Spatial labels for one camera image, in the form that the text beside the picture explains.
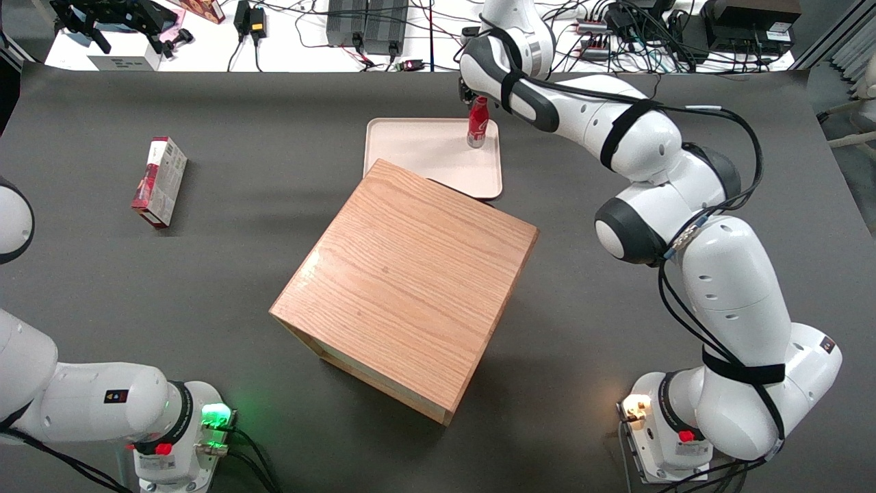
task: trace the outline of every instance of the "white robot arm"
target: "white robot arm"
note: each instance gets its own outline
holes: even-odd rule
[[[533,0],[486,0],[482,20],[460,60],[464,85],[631,181],[597,212],[600,242],[621,260],[660,266],[661,275],[671,258],[692,312],[722,344],[704,347],[704,366],[642,376],[618,405],[643,481],[703,480],[713,447],[743,461],[768,459],[833,384],[842,353],[817,329],[791,322],[751,227],[712,214],[743,193],[735,166],[683,142],[659,106],[617,78],[536,78],[550,67],[553,38]]]
[[[33,212],[0,177],[0,264],[30,245]],[[170,382],[132,363],[66,364],[44,333],[0,309],[0,443],[124,440],[140,487],[206,491],[230,410],[204,382]]]

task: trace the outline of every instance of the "red and white box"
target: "red and white box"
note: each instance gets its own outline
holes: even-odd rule
[[[179,5],[196,16],[203,17],[213,24],[221,24],[225,20],[222,4],[219,0],[170,0],[171,4]]]
[[[170,137],[152,139],[146,173],[131,201],[131,208],[152,226],[170,225],[187,162],[186,155]]]

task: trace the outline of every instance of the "pink tray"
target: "pink tray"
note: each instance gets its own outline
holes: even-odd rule
[[[365,136],[363,175],[384,159],[474,198],[496,198],[502,193],[498,125],[490,121],[479,149],[466,142],[468,129],[467,118],[374,118]]]

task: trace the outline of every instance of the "wood grain surface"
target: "wood grain surface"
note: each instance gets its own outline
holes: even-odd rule
[[[537,238],[378,161],[270,312],[323,359],[446,425]]]

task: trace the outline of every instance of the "green light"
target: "green light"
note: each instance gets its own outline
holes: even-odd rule
[[[201,408],[201,423],[207,426],[227,426],[231,421],[231,408],[225,404],[207,404]]]

